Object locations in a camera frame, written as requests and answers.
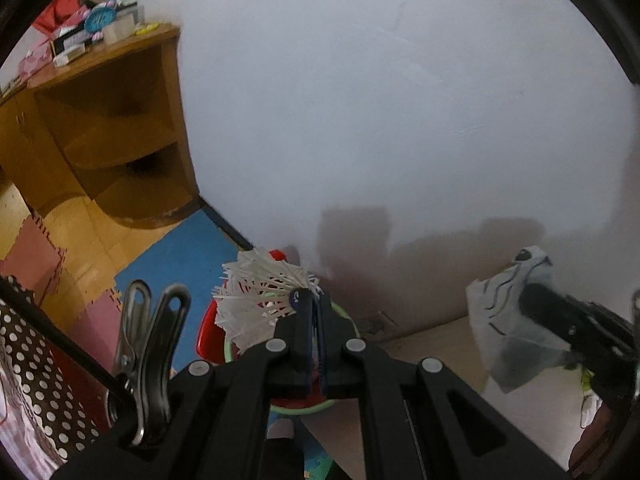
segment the wooden floor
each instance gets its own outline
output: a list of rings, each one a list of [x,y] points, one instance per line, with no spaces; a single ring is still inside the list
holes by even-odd
[[[14,243],[29,210],[18,190],[0,174],[0,258]],[[60,284],[42,308],[68,330],[90,301],[115,286],[115,275],[178,224],[133,229],[114,222],[86,197],[67,200],[44,218],[50,240],[66,249]]]

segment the screw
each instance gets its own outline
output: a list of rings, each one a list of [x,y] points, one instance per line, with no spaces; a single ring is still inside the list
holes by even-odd
[[[269,339],[267,341],[265,347],[269,352],[277,353],[282,352],[287,347],[287,343],[286,341],[284,341],[284,339],[274,337],[273,339]]]
[[[362,339],[354,337],[349,339],[344,346],[349,352],[362,352],[367,347],[367,344]]]
[[[427,357],[422,360],[422,369],[430,374],[437,374],[442,370],[442,361],[435,357]]]
[[[209,373],[210,368],[206,361],[194,361],[189,365],[189,373],[194,377],[202,377]]]

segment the wooden shelf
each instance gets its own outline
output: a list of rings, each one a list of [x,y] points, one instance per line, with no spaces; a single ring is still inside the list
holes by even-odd
[[[179,35],[180,29],[178,27],[174,27],[169,23],[163,23],[156,28],[156,30],[148,32],[147,34],[131,36],[126,40],[118,41],[111,45],[99,43],[89,47],[87,54],[84,54],[84,56],[79,57],[66,66],[56,68],[53,66],[53,63],[50,63],[43,67],[42,70],[29,79],[28,86],[29,88],[38,90],[52,88],[55,85],[76,78],[89,70],[102,66],[108,61],[159,45]]]
[[[100,193],[95,202],[125,224],[163,224],[175,221],[174,217],[195,200],[168,176],[127,174]]]
[[[175,134],[149,114],[100,118],[65,148],[66,159],[83,170],[121,166],[175,142]]]

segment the wooden cabinet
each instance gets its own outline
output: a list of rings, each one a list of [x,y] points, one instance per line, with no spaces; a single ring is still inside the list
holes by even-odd
[[[44,67],[0,104],[0,164],[41,214],[85,194],[135,227],[198,206],[178,82],[179,29],[161,25]]]
[[[0,106],[0,166],[20,190],[24,201],[41,214],[59,202],[82,193],[73,174],[66,169],[46,128],[38,122],[22,94],[23,90]],[[59,172],[52,171],[58,165]]]

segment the cabinet door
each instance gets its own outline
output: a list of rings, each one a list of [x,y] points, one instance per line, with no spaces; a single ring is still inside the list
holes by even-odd
[[[0,106],[0,166],[24,201],[38,210],[53,198],[55,179],[33,148],[15,98]]]
[[[20,92],[15,97],[15,102],[20,112],[20,118],[24,118],[23,127],[31,139],[36,156],[55,177],[55,183],[52,183],[51,189],[55,187],[56,195],[65,198],[73,194],[84,194],[76,176],[66,163],[62,152],[42,119],[33,92],[30,90]]]

